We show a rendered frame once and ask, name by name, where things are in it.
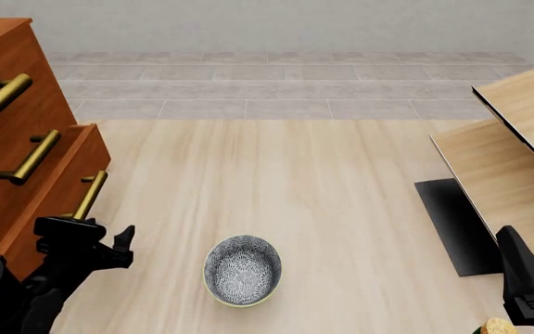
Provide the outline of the flat black base plate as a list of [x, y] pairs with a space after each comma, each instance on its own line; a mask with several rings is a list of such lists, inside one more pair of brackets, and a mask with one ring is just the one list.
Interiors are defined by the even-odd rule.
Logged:
[[457, 181], [429, 180], [414, 186], [457, 275], [500, 274], [497, 242]]

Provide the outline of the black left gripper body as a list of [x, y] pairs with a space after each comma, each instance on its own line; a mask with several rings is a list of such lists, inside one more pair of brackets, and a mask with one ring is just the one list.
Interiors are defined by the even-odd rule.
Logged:
[[99, 241], [71, 241], [40, 238], [39, 252], [45, 255], [44, 265], [60, 273], [94, 272], [106, 269], [128, 269], [134, 252], [111, 248]]

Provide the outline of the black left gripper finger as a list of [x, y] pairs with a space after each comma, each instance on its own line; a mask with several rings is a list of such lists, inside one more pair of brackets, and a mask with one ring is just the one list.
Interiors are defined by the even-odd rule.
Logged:
[[135, 226], [129, 225], [121, 233], [114, 236], [113, 250], [117, 252], [128, 252], [135, 235]]

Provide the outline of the pale wooden shelf rack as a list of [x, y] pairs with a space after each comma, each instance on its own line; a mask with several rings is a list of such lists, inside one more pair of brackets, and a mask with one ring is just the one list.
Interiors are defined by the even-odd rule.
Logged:
[[487, 230], [534, 253], [534, 69], [472, 91], [494, 118], [430, 138]]

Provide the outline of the yellow and green food item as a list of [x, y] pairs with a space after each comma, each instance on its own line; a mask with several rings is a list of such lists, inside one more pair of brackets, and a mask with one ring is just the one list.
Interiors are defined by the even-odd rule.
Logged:
[[509, 320], [494, 317], [484, 322], [473, 334], [519, 334], [519, 332]]

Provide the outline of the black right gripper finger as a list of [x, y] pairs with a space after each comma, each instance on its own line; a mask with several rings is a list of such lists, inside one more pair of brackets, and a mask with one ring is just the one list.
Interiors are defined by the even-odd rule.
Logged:
[[534, 254], [510, 225], [496, 234], [502, 256], [503, 294], [534, 294]]

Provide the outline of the grey patterned bowl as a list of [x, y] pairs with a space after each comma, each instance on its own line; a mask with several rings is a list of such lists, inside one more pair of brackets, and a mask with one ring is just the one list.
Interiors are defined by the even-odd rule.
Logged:
[[268, 241], [250, 235], [231, 236], [208, 253], [203, 282], [217, 301], [249, 308], [276, 291], [282, 272], [280, 255]]

